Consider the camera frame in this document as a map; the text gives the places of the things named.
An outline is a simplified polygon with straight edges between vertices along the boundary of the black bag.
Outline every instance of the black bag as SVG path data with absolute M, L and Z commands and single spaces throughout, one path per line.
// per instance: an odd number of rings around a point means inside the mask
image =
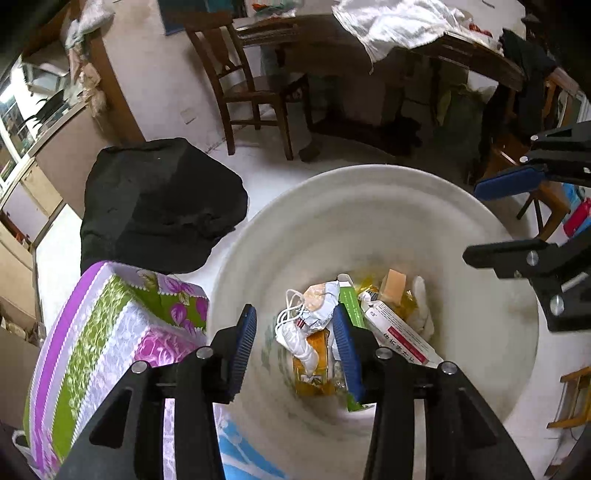
M 80 270 L 113 260 L 192 272 L 247 207 L 242 179 L 184 138 L 105 148 L 86 180 Z

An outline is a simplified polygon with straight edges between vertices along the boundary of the wooden table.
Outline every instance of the wooden table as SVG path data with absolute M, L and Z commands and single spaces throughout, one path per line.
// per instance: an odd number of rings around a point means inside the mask
M 394 48 L 386 58 L 372 65 L 363 45 L 342 27 L 332 13 L 259 21 L 241 18 L 235 20 L 235 29 L 245 47 L 275 47 L 278 64 L 289 72 L 306 72 L 318 76 L 371 75 L 392 87 L 405 85 L 417 55 L 429 57 L 433 59 L 436 73 L 431 83 L 432 113 L 439 98 L 437 72 L 441 61 L 480 73 L 515 91 L 522 89 L 524 81 L 523 72 L 515 63 L 479 43 L 453 33 L 412 50 Z M 335 118 L 334 115 L 314 124 L 312 128 L 314 132 L 357 140 L 388 153 L 399 154 L 389 133 L 379 130 L 379 127 Z
M 372 64 L 363 45 L 347 32 L 332 14 L 302 15 L 291 18 L 254 18 L 235 21 L 244 46 L 273 45 L 279 49 L 282 65 L 289 71 L 319 75 L 369 75 Z M 447 33 L 428 45 L 406 50 L 394 48 L 374 65 L 371 74 L 392 83 L 393 69 L 401 65 L 401 52 L 449 61 L 480 73 L 519 92 L 522 70 L 503 55 L 479 43 Z

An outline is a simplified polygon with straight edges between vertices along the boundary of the dark clothing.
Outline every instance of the dark clothing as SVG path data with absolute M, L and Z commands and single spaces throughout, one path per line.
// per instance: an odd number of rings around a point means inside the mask
M 530 137 L 544 129 L 544 79 L 554 71 L 557 64 L 540 46 L 523 40 L 510 30 L 503 29 L 499 40 L 503 44 L 505 58 L 519 65 L 525 75 L 522 90 L 515 94 L 513 111 L 517 118 L 508 127 L 517 138 L 528 145 Z M 508 87 L 499 84 L 482 114 L 479 148 L 482 161 L 486 160 L 491 142 L 503 127 L 509 92 Z
M 247 207 L 242 179 L 184 138 L 105 148 L 86 181 L 81 272 L 101 260 L 194 271 Z

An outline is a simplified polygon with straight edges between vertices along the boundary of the white plastic bag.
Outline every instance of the white plastic bag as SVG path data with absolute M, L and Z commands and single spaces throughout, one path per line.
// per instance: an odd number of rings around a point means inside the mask
M 31 454 L 31 449 L 29 447 L 25 447 L 25 446 L 21 445 L 20 443 L 18 443 L 18 439 L 20 437 L 24 437 L 24 436 L 25 436 L 25 432 L 23 430 L 15 430 L 14 432 L 12 432 L 12 444 L 17 448 L 17 450 L 19 452 L 22 453 L 23 457 L 25 457 L 31 470 L 33 470 L 33 472 L 39 478 L 43 478 L 43 476 L 41 475 L 41 472 L 37 469 L 37 467 L 35 465 L 35 460 L 33 460 L 33 456 Z
M 66 50 L 70 50 L 80 40 L 82 40 L 82 35 L 80 34 L 78 20 L 72 20 L 66 35 Z
M 109 21 L 115 11 L 108 0 L 87 0 L 80 15 L 79 35 L 93 32 Z

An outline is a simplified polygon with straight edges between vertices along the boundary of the wall outlet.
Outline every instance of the wall outlet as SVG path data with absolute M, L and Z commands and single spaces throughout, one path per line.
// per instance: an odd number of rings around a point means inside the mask
M 185 125 L 188 125 L 197 118 L 197 115 L 195 114 L 195 109 L 190 106 L 185 110 L 181 110 L 181 118 L 183 119 L 183 122 L 185 122 Z

